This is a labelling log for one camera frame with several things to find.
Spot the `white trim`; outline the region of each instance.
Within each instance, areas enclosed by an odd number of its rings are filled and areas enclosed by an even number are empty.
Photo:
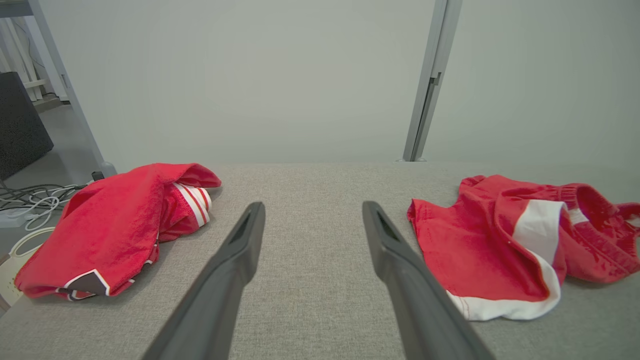
[[[588,222],[589,221],[589,218],[584,216],[584,214],[582,213],[582,210],[580,210],[580,208],[575,208],[575,209],[569,210],[569,217],[571,217],[571,223],[573,225],[579,224],[581,222]]]
[[[196,221],[198,222],[198,226],[203,226],[205,224],[204,218],[200,213],[200,209],[198,208],[198,205],[193,201],[193,199],[189,195],[190,193],[187,190],[187,188],[185,188],[184,185],[179,183],[173,183],[173,185],[176,187],[176,189],[180,191],[180,194],[182,194],[182,197],[187,202],[187,204],[189,204],[189,207],[191,208],[191,212],[193,212],[193,215],[195,216]]]
[[[514,240],[548,264],[553,264],[556,256],[563,206],[561,201],[529,200],[513,229]]]
[[[193,197],[198,201],[200,207],[202,208],[202,213],[204,213],[204,217],[207,219],[206,222],[210,222],[211,219],[209,218],[209,210],[207,209],[207,201],[209,204],[209,209],[211,209],[211,198],[209,197],[209,193],[207,193],[207,190],[203,189],[203,188],[197,188],[195,186],[189,186],[189,185],[184,185],[181,184],[182,186],[184,186],[185,188],[187,188],[187,191],[189,193],[191,193],[193,195]]]
[[[85,275],[90,274],[90,273],[92,273],[92,272],[93,272],[93,273],[95,273],[95,275],[98,277],[98,279],[100,279],[100,282],[102,283],[102,285],[104,285],[104,288],[105,288],[105,295],[110,296],[110,295],[109,295],[109,292],[111,291],[111,287],[110,287],[110,286],[109,286],[109,284],[104,280],[104,278],[102,277],[102,275],[100,274],[100,272],[99,272],[98,270],[96,270],[96,269],[93,269],[93,270],[87,271],[87,272],[85,272],[85,273],[83,273],[83,274],[80,274],[80,275],[76,276],[75,278],[73,278],[73,279],[71,279],[71,280],[67,281],[67,283],[65,284],[64,288],[65,288],[65,289],[68,289],[68,288],[69,288],[69,285],[71,285],[71,283],[72,283],[72,282],[74,282],[74,281],[76,281],[76,280],[80,279],[82,276],[85,276]]]
[[[549,296],[542,301],[490,300],[458,297],[447,291],[467,320],[483,321],[500,316],[512,320],[531,320],[548,313],[557,305],[560,301],[560,282],[550,263],[553,263],[559,241],[560,211],[563,206],[564,203],[558,201],[530,200],[513,232],[513,239],[538,262]]]

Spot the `gray table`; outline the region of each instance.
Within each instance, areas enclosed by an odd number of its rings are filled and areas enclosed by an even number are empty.
[[[361,219],[378,201],[418,251],[412,197],[450,206],[464,177],[585,182],[613,202],[640,201],[640,179],[588,167],[384,163],[209,166],[223,181],[212,222],[160,245],[160,260],[120,296],[78,303],[23,297],[0,319],[2,359],[136,359],[144,353],[245,207],[265,203],[258,272],[246,287],[232,359],[402,359],[387,289]],[[498,359],[630,359],[640,353],[640,274],[608,286],[568,280],[562,300],[529,322],[473,326]]]

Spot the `white wall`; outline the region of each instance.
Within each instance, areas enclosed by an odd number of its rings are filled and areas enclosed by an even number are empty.
[[[640,172],[640,1],[465,0],[427,160]]]
[[[433,0],[40,2],[105,160],[393,161]]]

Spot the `red garment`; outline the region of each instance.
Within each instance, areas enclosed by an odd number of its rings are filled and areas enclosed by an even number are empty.
[[[159,241],[209,221],[211,198],[203,188],[220,184],[198,164],[151,164],[90,184],[71,198],[16,287],[28,297],[118,295],[158,259]]]
[[[566,275],[613,282],[640,270],[640,227],[627,222],[640,204],[616,206],[586,184],[470,177],[450,208],[414,199],[407,215],[468,320],[533,319],[558,303]]]

